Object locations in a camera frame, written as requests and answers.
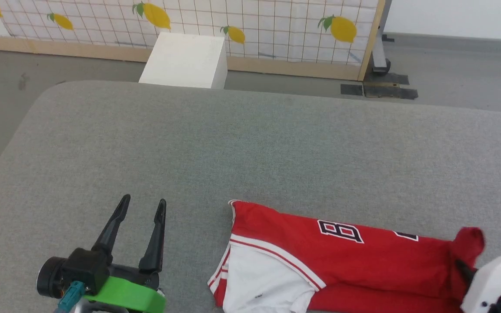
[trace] caster wheel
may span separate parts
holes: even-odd
[[[373,73],[379,77],[383,77],[390,72],[390,67],[391,62],[390,60],[386,59],[386,67],[377,67],[378,70],[374,71]]]

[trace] camera lens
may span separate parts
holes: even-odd
[[[66,258],[51,257],[44,263],[36,278],[36,289],[40,295],[55,299],[63,297],[60,272],[65,261]]]

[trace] floor stain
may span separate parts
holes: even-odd
[[[26,73],[22,73],[20,79],[18,80],[18,89],[24,90],[26,89],[26,83],[30,80],[30,77],[26,75]]]

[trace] gray fabric surface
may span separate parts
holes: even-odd
[[[51,312],[50,256],[91,247],[121,196],[114,261],[136,265],[168,203],[169,312],[209,312],[206,281],[241,199],[282,212],[453,238],[501,254],[501,113],[271,93],[63,83],[0,157],[0,312]]]

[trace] gray baseboard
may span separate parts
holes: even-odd
[[[395,39],[395,42],[384,42],[384,46],[386,47],[404,46],[452,51],[501,53],[501,40],[421,36],[401,33],[386,34],[388,38]]]

